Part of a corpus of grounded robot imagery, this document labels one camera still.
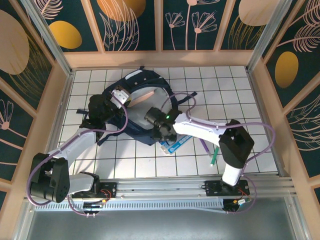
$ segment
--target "flower illustration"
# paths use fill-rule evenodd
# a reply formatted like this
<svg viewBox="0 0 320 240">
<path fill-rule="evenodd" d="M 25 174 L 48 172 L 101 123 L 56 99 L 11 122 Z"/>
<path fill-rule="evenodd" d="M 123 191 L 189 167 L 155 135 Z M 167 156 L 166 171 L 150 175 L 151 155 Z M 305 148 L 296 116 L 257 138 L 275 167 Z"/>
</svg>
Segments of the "flower illustration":
<svg viewBox="0 0 320 240">
<path fill-rule="evenodd" d="M 7 130 L 10 126 L 12 113 L 14 112 L 14 104 L 10 101 L 5 102 L 0 99 L 0 129 Z"/>
<path fill-rule="evenodd" d="M 215 19 L 215 12 L 207 13 L 204 12 L 201 17 L 199 17 L 199 12 L 192 13 L 192 23 L 195 32 L 195 42 L 194 42 L 194 49 L 197 50 L 197 39 L 198 34 L 212 32 L 217 30 L 217 24 L 214 24 L 216 21 Z"/>
<path fill-rule="evenodd" d="M 7 101 L 5 104 L 5 101 L 0 99 L 0 130 L 4 130 L 4 131 L 9 130 L 9 131 L 13 132 L 14 134 L 26 139 L 27 138 L 26 136 L 14 131 L 10 128 L 10 121 L 11 121 L 13 112 L 14 112 L 14 104 L 10 101 Z M 0 138 L 0 142 L 4 143 L 6 145 L 9 145 L 11 147 L 14 147 L 16 149 L 19 149 L 19 150 L 23 149 L 22 147 L 15 145 L 15 144 L 8 142 L 8 141 L 1 139 L 1 138 Z M 8 162 L 1 162 L 1 161 L 0 161 L 0 164 L 17 165 L 16 163 L 8 163 Z"/>
<path fill-rule="evenodd" d="M 186 0 L 188 6 L 188 11 L 186 15 L 186 28 L 185 28 L 185 50 L 188 50 L 188 27 L 189 27 L 189 15 L 191 6 L 205 5 L 205 4 L 216 4 L 220 0 Z"/>
<path fill-rule="evenodd" d="M 186 24 L 186 22 L 183 21 L 183 17 L 181 15 L 181 12 L 179 12 L 179 13 L 174 12 L 172 15 L 170 12 L 168 12 L 165 14 L 165 19 L 166 19 L 166 21 L 169 25 L 169 28 L 170 28 L 173 50 L 176 50 L 175 43 L 174 43 L 174 36 L 172 34 L 172 29 L 177 28 L 177 27 L 182 27 Z"/>
</svg>

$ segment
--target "wallpaper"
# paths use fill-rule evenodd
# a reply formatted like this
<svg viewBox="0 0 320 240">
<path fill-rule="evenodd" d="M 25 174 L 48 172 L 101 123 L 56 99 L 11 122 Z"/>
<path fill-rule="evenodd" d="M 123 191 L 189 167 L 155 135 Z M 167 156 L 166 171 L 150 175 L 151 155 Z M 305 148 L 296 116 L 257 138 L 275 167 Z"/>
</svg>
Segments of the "wallpaper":
<svg viewBox="0 0 320 240">
<path fill-rule="evenodd" d="M 309 177 L 320 174 L 320 85 L 286 116 Z"/>
<path fill-rule="evenodd" d="M 0 78 L 37 109 L 52 65 L 8 1 L 0 22 Z"/>
<path fill-rule="evenodd" d="M 236 0 L 222 50 L 253 50 L 278 0 Z"/>
<path fill-rule="evenodd" d="M 34 0 L 63 52 L 97 52 L 81 0 Z"/>
<path fill-rule="evenodd" d="M 320 1 L 306 0 L 266 63 L 282 106 L 320 71 Z"/>
<path fill-rule="evenodd" d="M 35 25 L 34 22 L 32 21 L 31 17 L 29 16 L 29 14 L 28 14 L 27 10 L 25 9 L 24 5 L 22 4 L 21 0 L 18 0 L 17 2 L 20 4 L 21 9 L 24 11 L 25 15 L 28 17 L 29 22 L 32 24 L 32 26 L 33 26 L 34 30 L 36 31 L 36 33 L 40 36 L 42 42 L 43 42 L 44 45 L 46 46 L 46 49 L 48 49 L 50 55 L 51 55 L 52 58 L 55 60 L 56 58 L 55 58 L 54 54 L 51 52 L 51 50 L 50 50 L 49 46 L 47 45 L 46 41 L 44 41 L 41 33 L 39 32 L 38 28 L 36 27 L 36 25 Z"/>
<path fill-rule="evenodd" d="M 0 212 L 1 212 L 2 205 L 5 202 L 6 195 L 7 193 L 5 191 L 0 191 Z"/>
<path fill-rule="evenodd" d="M 154 0 L 90 0 L 105 51 L 156 50 Z"/>
<path fill-rule="evenodd" d="M 214 49 L 225 0 L 164 0 L 163 50 Z"/>
<path fill-rule="evenodd" d="M 297 1 L 298 1 L 298 0 L 292 0 L 291 5 L 290 5 L 288 11 L 286 12 L 285 16 L 283 17 L 282 21 L 280 22 L 277 30 L 276 30 L 275 33 L 273 34 L 273 36 L 272 36 L 269 44 L 268 44 L 268 45 L 266 46 L 266 48 L 265 48 L 265 50 L 264 50 L 264 52 L 263 52 L 263 54 L 262 54 L 262 57 L 263 57 L 263 58 L 267 55 L 267 53 L 268 53 L 271 45 L 274 43 L 274 40 L 275 40 L 276 36 L 279 34 L 279 32 L 280 32 L 280 30 L 282 29 L 283 25 L 284 25 L 285 22 L 287 21 L 287 18 L 289 17 L 289 15 L 290 15 L 292 9 L 294 8 L 294 6 L 296 5 Z"/>
<path fill-rule="evenodd" d="M 315 193 L 316 198 L 318 199 L 318 202 L 320 204 L 320 187 L 315 188 L 314 193 Z"/>
<path fill-rule="evenodd" d="M 11 181 L 33 118 L 0 90 L 0 179 Z"/>
</svg>

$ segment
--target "white grid floor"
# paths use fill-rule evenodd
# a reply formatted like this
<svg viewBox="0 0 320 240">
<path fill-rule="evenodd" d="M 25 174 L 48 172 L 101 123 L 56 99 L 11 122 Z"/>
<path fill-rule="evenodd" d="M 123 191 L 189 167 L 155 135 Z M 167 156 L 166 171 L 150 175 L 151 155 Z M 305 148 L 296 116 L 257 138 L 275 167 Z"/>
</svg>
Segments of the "white grid floor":
<svg viewBox="0 0 320 240">
<path fill-rule="evenodd" d="M 243 66 L 170 67 L 153 70 L 170 83 L 174 92 L 198 93 L 195 97 L 197 106 L 191 111 L 193 117 L 214 122 L 226 122 L 231 119 L 241 123 L 261 122 Z M 77 109 L 87 109 L 92 95 L 102 93 L 107 86 L 132 71 L 134 69 L 76 72 L 59 145 L 79 128 L 83 115 L 76 114 Z M 179 109 L 187 110 L 189 104 L 192 104 L 191 101 L 179 106 Z M 269 144 L 263 127 L 248 126 L 247 129 L 255 142 L 252 154 L 260 152 Z M 214 145 L 210 142 L 207 142 L 207 145 L 213 154 Z M 91 172 L 98 174 L 101 179 L 223 174 L 225 162 L 221 152 L 216 164 L 210 166 L 210 163 L 211 159 L 197 138 L 189 140 L 174 155 L 167 156 L 158 143 L 148 146 L 123 133 L 118 137 L 110 137 L 101 146 L 95 144 L 85 150 L 72 164 L 69 172 Z M 267 152 L 250 161 L 245 172 L 277 172 L 272 153 Z"/>
</svg>

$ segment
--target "blue and white package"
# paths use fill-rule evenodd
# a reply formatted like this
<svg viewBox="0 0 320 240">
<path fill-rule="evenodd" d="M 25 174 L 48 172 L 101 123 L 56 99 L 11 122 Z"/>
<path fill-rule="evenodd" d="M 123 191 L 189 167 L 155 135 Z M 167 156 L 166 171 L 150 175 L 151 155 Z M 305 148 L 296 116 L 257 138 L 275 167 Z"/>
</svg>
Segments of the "blue and white package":
<svg viewBox="0 0 320 240">
<path fill-rule="evenodd" d="M 161 141 L 160 142 L 161 149 L 164 151 L 165 154 L 172 155 L 191 138 L 192 136 L 190 135 L 177 134 L 176 142 L 172 144 L 168 144 L 166 141 Z"/>
</svg>

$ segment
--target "green marker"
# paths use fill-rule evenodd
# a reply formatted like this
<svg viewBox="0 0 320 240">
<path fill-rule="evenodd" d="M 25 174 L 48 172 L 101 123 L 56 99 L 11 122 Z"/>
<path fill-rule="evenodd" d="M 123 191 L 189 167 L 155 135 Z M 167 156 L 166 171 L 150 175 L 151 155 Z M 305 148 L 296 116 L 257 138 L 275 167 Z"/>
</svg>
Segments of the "green marker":
<svg viewBox="0 0 320 240">
<path fill-rule="evenodd" d="M 212 157 L 212 160 L 211 160 L 211 166 L 215 165 L 216 163 L 216 160 L 217 160 L 217 156 L 218 156 L 218 152 L 219 152 L 219 147 L 217 146 L 214 150 L 214 154 L 213 154 L 213 157 Z"/>
</svg>

